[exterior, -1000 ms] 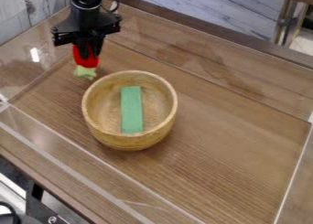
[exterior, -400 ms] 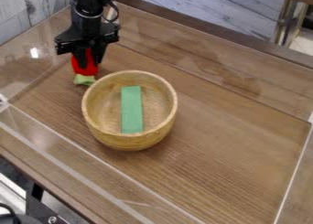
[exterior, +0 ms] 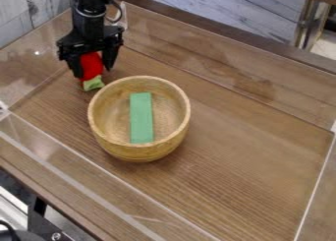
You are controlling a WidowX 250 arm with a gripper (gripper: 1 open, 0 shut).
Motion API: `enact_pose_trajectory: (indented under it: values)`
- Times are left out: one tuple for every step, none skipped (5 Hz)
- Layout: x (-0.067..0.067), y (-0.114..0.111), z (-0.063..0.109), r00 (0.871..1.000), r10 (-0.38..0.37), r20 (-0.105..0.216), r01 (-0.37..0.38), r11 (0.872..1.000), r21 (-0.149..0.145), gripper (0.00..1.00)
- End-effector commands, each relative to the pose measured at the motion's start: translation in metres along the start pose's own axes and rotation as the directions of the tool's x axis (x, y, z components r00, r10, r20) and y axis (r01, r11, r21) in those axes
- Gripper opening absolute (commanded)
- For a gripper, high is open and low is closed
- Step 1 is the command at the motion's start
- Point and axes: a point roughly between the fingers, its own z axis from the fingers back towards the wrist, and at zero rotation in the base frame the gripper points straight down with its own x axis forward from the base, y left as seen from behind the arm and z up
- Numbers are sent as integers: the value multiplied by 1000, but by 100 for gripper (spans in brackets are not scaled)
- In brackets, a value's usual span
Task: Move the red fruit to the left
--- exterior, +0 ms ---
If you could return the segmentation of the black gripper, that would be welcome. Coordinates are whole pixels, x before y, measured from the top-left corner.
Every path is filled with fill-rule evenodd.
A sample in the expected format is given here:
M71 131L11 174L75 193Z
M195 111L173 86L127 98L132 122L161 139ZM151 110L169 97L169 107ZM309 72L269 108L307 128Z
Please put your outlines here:
M88 39L77 30L64 36L57 42L57 57L65 60L71 55L81 55L93 51L103 51L103 63L107 70L115 66L120 46L124 44L123 33L125 29L121 26L104 26L104 35L100 38ZM73 76L81 79L84 76L79 57L67 59L68 68Z

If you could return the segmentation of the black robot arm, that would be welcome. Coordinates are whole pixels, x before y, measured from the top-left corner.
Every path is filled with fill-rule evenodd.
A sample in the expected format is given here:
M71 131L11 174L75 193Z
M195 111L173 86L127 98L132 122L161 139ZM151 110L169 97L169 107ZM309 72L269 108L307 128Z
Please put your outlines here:
M121 5L115 0L72 0L72 30L57 40L57 58L65 61L73 76L84 77L80 57L91 52L103 53L103 66L111 70L124 45L125 28L117 24L121 17L105 24L108 6L113 5L119 12Z

